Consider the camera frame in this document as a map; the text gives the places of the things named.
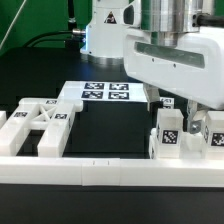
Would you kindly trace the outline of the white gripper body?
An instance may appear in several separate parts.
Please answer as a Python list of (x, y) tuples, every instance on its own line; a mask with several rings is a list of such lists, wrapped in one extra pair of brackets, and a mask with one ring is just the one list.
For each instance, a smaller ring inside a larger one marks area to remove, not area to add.
[(224, 17), (214, 0), (133, 0), (123, 11), (128, 76), (224, 109)]

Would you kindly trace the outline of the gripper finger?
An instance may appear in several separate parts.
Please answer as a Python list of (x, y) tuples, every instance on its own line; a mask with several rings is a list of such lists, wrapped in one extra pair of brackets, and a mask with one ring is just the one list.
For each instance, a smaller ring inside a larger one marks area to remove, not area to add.
[(205, 117), (208, 108), (196, 101), (189, 100), (187, 103), (187, 131), (190, 134), (196, 134), (201, 131), (202, 120)]
[(147, 110), (150, 111), (151, 104), (160, 100), (159, 89), (155, 86), (144, 83), (143, 91), (147, 99)]

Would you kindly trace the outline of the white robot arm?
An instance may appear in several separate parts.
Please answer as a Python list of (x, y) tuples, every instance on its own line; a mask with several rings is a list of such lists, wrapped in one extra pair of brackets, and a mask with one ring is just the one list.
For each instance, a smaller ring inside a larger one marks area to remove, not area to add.
[(188, 100), (187, 129), (199, 113), (224, 110), (224, 17), (214, 0), (92, 0), (83, 59), (122, 64), (149, 102), (165, 90)]

